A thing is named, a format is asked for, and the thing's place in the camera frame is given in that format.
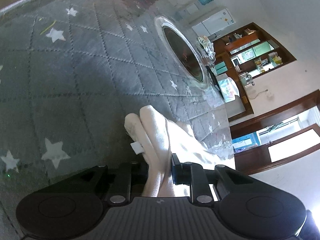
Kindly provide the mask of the white refrigerator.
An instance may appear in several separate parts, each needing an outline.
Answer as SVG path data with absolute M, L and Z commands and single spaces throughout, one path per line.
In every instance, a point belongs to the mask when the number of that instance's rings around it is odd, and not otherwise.
M 212 14 L 205 20 L 191 26 L 198 36 L 215 35 L 219 31 L 233 25 L 235 21 L 227 9 L 222 9 Z

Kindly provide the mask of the white garment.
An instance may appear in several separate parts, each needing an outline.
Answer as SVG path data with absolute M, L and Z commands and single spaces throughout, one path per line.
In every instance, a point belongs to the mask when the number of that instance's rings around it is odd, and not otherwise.
M 207 170 L 216 165 L 235 168 L 232 143 L 223 132 L 222 140 L 212 148 L 195 138 L 189 124 L 173 122 L 151 105 L 140 109 L 139 114 L 125 117 L 124 127 L 134 141 L 132 148 L 148 164 L 148 178 L 143 197 L 186 197 L 187 185 L 174 185 L 171 175 L 171 156 L 177 154 L 180 162 L 197 163 Z

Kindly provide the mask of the round black induction cooktop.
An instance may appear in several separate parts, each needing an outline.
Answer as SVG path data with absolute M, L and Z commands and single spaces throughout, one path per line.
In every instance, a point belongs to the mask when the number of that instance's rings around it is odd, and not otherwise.
M 154 24 L 166 50 L 191 79 L 191 83 L 201 90 L 207 89 L 210 86 L 207 69 L 201 55 L 184 33 L 164 16 L 157 16 Z

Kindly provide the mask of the black flat item on table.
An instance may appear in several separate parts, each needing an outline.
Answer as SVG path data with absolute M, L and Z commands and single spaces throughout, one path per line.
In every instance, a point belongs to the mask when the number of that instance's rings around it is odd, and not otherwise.
M 206 66 L 206 70 L 208 72 L 208 75 L 210 76 L 211 78 L 211 81 L 212 81 L 212 84 L 213 84 L 213 87 L 215 87 L 215 89 L 221 93 L 221 90 L 220 90 L 220 87 L 219 87 L 219 83 L 216 79 L 216 76 L 214 75 L 214 73 L 212 72 L 211 68 L 209 66 Z

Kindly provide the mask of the crumpled patterned cloth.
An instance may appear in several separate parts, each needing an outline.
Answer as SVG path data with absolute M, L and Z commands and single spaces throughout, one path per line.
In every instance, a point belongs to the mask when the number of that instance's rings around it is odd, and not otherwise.
M 213 43 L 210 41 L 210 39 L 207 36 L 204 36 L 204 35 L 198 36 L 197 41 L 205 51 L 211 63 L 214 64 L 216 61 L 216 58 L 215 58 L 216 52 L 214 50 Z

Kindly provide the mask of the grey star quilted table cover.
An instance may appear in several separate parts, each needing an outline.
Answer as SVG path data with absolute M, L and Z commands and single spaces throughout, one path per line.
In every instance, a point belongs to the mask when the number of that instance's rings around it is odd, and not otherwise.
M 1 239 L 21 239 L 26 195 L 84 169 L 134 161 L 125 116 L 147 105 L 208 148 L 227 134 L 223 100 L 166 50 L 154 19 L 195 32 L 168 0 L 26 0 L 1 11 Z

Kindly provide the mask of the pastel tissue box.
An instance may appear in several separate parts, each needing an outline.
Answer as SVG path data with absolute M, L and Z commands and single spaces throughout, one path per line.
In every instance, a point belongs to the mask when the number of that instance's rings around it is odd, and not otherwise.
M 218 84 L 225 103 L 232 102 L 240 96 L 240 92 L 234 80 L 230 77 L 218 79 Z

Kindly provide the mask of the right wooden shelf cabinet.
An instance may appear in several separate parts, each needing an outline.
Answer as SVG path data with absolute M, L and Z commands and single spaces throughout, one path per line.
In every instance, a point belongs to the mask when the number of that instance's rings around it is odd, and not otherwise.
M 240 98 L 232 102 L 240 103 L 240 107 L 231 107 L 229 121 L 254 113 L 248 90 L 256 85 L 258 77 L 296 61 L 279 41 L 254 22 L 221 36 L 213 45 L 216 66 L 235 81 L 240 92 Z

